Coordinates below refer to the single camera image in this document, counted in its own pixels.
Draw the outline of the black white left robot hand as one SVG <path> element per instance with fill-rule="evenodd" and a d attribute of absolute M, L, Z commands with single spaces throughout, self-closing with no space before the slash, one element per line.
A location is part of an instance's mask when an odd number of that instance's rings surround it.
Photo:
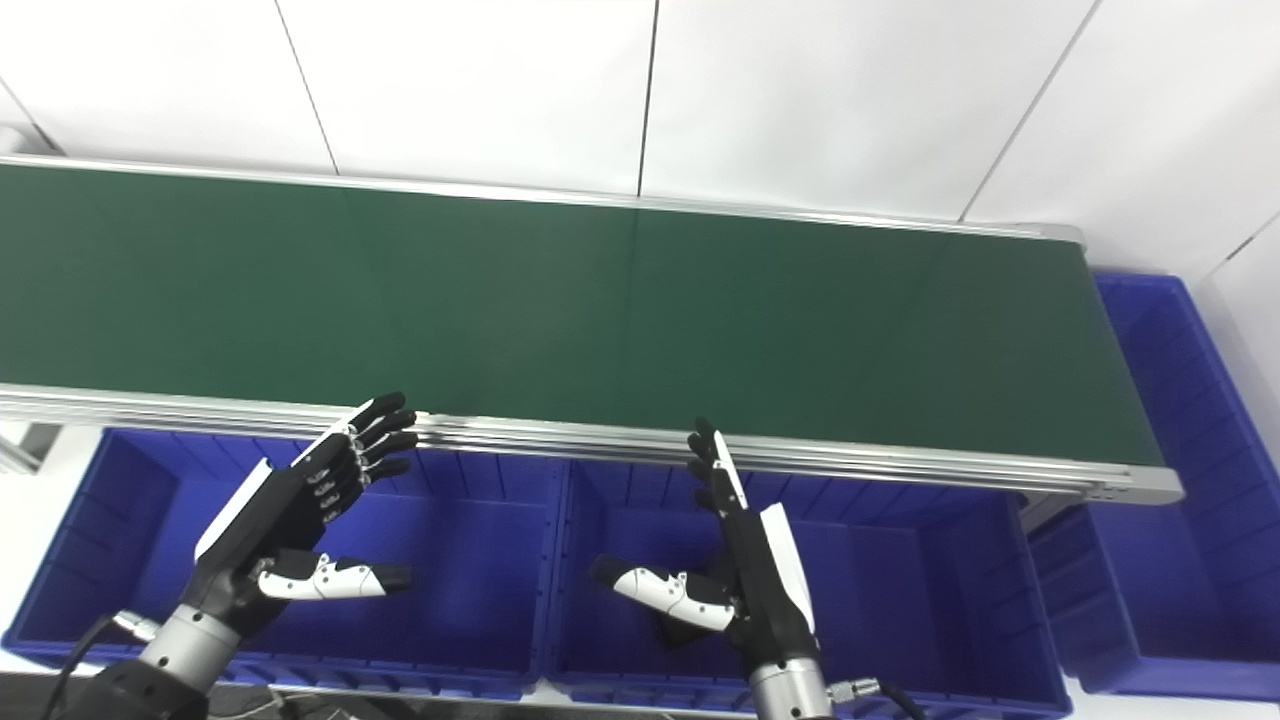
<path fill-rule="evenodd" d="M 411 469 L 415 423 L 404 395 L 392 392 L 346 414 L 287 465 L 262 459 L 201 534 L 180 605 L 247 641 L 289 602 L 408 589 L 411 568 L 316 547 L 371 484 Z"/>

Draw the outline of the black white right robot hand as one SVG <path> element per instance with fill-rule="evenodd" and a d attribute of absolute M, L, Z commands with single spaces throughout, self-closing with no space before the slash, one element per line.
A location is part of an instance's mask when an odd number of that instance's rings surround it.
<path fill-rule="evenodd" d="M 699 507 L 718 524 L 723 544 L 704 571 L 675 571 L 599 555 L 598 584 L 650 610 L 660 639 L 678 648 L 722 634 L 746 674 L 820 656 L 806 578 L 785 507 L 754 509 L 722 432 L 700 416 L 687 437 Z"/>

